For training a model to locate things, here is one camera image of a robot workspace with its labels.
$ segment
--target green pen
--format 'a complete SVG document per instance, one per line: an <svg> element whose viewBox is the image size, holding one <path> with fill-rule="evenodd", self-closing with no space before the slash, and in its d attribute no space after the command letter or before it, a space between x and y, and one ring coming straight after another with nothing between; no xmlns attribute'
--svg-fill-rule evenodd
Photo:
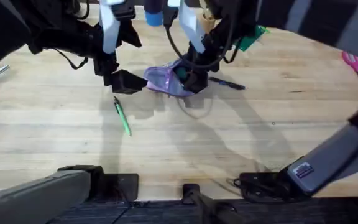
<svg viewBox="0 0 358 224"><path fill-rule="evenodd" d="M114 97L114 106L116 107L117 113L118 113L119 117L121 118L122 123L124 124L125 132L129 136L131 136L131 130L129 129L127 119L125 118L124 112L122 111L121 104L120 104L119 100L117 99L117 97Z"/></svg>

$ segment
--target pink scissors handle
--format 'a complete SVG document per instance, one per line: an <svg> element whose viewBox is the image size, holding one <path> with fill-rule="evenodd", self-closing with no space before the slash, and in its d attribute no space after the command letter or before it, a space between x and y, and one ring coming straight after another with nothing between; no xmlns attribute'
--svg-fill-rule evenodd
<svg viewBox="0 0 358 224"><path fill-rule="evenodd" d="M353 68L355 72L358 72L358 57L347 52L342 52L343 60Z"/></svg>

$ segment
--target wooden table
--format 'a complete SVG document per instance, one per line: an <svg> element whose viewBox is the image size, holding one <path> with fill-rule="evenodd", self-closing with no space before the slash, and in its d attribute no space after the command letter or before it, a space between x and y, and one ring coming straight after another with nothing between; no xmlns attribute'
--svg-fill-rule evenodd
<svg viewBox="0 0 358 224"><path fill-rule="evenodd" d="M98 15L93 12L92 24ZM138 18L134 27L143 47L124 44L117 58L121 68L141 76L177 56L162 27ZM178 23L172 32L184 52L188 44ZM116 95L132 137L91 62L76 71L54 50L32 55L23 47L1 65L11 69L0 77L0 189L59 167L93 164L110 173L138 173L139 200L179 199L181 185L189 182L212 198L238 198L227 179L280 170L358 109L358 77L339 50L275 29L211 73L244 84L245 91L210 83L190 98L193 108L150 90ZM358 174L318 194L349 195L358 196Z"/></svg>

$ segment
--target sticker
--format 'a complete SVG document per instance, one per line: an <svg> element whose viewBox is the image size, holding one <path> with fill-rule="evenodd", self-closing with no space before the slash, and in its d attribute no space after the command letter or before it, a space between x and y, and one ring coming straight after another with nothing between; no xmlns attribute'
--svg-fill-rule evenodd
<svg viewBox="0 0 358 224"><path fill-rule="evenodd" d="M312 172L314 172L314 169L308 162L304 162L293 169L293 173L300 179L306 177Z"/></svg>

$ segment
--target purple plastic bag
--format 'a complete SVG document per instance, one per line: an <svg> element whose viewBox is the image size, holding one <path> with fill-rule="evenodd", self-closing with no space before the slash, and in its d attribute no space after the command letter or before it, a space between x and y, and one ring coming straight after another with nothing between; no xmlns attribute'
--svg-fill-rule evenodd
<svg viewBox="0 0 358 224"><path fill-rule="evenodd" d="M172 96L193 96L192 91L185 90L179 78L173 71L181 60L168 63L166 66L150 67L144 72L143 78L147 80L146 87L150 90L160 91Z"/></svg>

